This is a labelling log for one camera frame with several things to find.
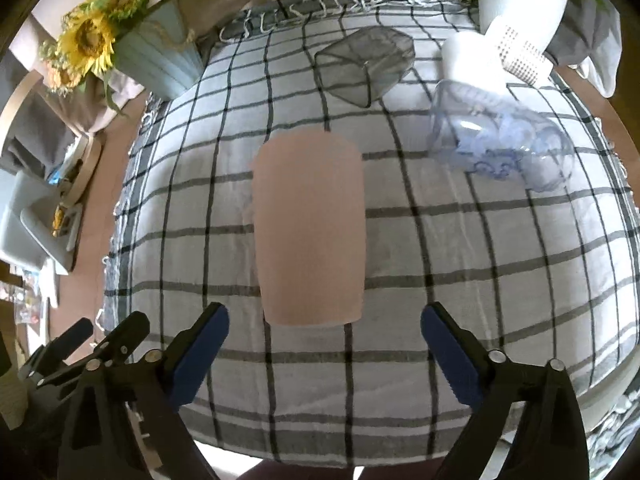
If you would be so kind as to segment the pink plastic cup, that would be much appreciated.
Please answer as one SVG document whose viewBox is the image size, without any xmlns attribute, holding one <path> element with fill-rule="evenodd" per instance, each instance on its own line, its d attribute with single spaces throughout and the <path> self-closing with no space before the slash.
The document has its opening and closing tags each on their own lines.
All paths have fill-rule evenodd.
<svg viewBox="0 0 640 480">
<path fill-rule="evenodd" d="M 359 320 L 367 260 L 359 148 L 321 128 L 281 132 L 257 153 L 252 187 L 266 321 L 337 326 Z"/>
</svg>

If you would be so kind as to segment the clear blue patterned cup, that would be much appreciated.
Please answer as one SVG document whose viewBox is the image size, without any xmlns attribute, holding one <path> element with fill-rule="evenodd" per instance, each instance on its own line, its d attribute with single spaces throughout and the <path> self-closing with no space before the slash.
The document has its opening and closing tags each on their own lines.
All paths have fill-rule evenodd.
<svg viewBox="0 0 640 480">
<path fill-rule="evenodd" d="M 434 91 L 427 153 L 467 174 L 549 192 L 570 180 L 575 148 L 550 119 L 519 102 L 445 79 Z"/>
</svg>

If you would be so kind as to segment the white plastic cup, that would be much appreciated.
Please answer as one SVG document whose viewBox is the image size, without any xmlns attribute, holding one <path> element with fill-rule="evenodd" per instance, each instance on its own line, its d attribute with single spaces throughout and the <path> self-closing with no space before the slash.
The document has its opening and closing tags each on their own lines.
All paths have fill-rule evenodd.
<svg viewBox="0 0 640 480">
<path fill-rule="evenodd" d="M 506 72 L 497 47 L 478 32 L 456 32 L 444 42 L 442 73 L 445 79 L 493 94 L 506 93 Z"/>
</svg>

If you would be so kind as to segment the grey transparent square cup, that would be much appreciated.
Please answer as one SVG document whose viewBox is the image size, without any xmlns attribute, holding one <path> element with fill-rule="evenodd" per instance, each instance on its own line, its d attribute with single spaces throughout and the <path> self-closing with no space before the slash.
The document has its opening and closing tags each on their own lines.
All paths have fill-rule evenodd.
<svg viewBox="0 0 640 480">
<path fill-rule="evenodd" d="M 415 59 L 409 35 L 369 26 L 317 52 L 314 72 L 331 96 L 368 108 L 410 72 Z"/>
</svg>

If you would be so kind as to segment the sunflower bouquet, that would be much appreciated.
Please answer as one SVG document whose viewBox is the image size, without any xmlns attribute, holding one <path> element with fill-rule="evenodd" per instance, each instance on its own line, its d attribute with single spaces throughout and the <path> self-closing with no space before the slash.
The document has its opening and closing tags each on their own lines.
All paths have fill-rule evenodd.
<svg viewBox="0 0 640 480">
<path fill-rule="evenodd" d="M 108 84 L 119 72 L 114 64 L 117 40 L 165 1 L 85 0 L 75 6 L 63 16 L 58 39 L 40 47 L 51 90 L 66 96 L 83 87 L 89 75 Z"/>
</svg>

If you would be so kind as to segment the light blue ribbed vase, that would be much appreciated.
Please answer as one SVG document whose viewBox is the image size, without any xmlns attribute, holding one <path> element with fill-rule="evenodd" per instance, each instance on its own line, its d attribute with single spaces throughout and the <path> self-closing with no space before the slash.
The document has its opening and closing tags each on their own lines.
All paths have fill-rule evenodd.
<svg viewBox="0 0 640 480">
<path fill-rule="evenodd" d="M 176 0 L 167 0 L 114 45 L 115 67 L 161 99 L 174 100 L 196 84 L 204 63 Z"/>
</svg>

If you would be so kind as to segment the white plant pot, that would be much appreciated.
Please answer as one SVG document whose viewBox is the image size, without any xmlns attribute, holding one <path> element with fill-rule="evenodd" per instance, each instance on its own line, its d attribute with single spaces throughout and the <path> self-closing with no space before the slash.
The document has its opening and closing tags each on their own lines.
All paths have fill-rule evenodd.
<svg viewBox="0 0 640 480">
<path fill-rule="evenodd" d="M 504 15 L 538 50 L 544 51 L 558 30 L 567 0 L 478 0 L 480 32 Z"/>
</svg>

